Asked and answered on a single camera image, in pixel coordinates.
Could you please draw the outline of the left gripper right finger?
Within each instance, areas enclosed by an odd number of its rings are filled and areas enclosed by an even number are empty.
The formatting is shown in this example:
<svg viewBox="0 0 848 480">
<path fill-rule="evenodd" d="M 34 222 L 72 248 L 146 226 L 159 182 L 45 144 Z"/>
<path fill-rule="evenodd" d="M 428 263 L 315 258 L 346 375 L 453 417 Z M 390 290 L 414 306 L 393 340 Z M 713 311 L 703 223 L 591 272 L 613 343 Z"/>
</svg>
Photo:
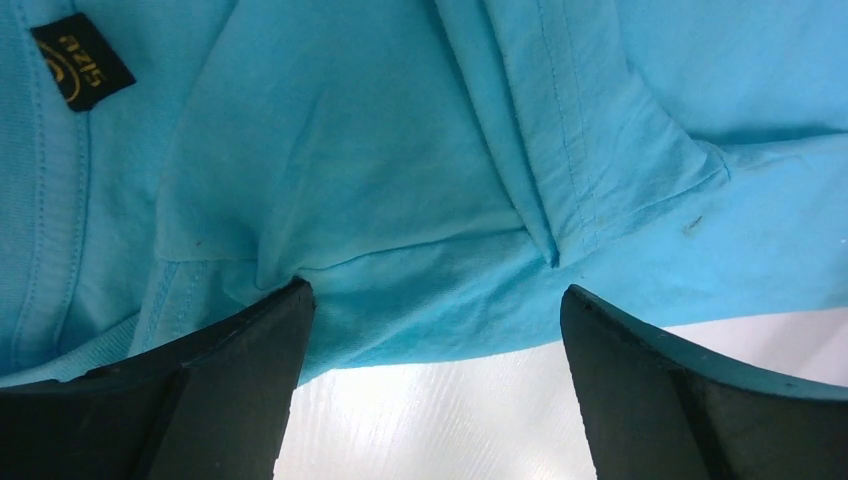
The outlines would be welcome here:
<svg viewBox="0 0 848 480">
<path fill-rule="evenodd" d="M 847 390 L 759 368 L 572 285 L 565 352 L 601 479 L 843 479 Z"/>
</svg>

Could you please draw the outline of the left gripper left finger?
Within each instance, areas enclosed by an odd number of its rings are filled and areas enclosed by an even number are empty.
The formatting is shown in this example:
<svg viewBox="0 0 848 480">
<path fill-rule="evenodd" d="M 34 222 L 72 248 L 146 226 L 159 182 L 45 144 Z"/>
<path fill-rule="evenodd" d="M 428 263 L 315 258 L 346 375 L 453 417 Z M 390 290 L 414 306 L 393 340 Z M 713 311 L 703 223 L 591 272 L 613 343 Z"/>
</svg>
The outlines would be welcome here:
<svg viewBox="0 0 848 480">
<path fill-rule="evenodd" d="M 67 382 L 1 392 L 5 479 L 270 479 L 315 312 L 295 280 Z"/>
</svg>

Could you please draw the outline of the cyan t shirt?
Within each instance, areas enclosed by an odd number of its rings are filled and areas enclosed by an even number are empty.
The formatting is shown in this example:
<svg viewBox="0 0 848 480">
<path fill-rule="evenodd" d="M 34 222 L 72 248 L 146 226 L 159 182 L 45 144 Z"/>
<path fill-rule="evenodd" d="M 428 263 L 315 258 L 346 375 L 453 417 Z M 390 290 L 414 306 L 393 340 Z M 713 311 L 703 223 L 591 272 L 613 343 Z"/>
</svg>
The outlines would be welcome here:
<svg viewBox="0 0 848 480">
<path fill-rule="evenodd" d="M 301 278 L 301 378 L 847 303 L 843 1 L 5 1 L 1 382 Z"/>
</svg>

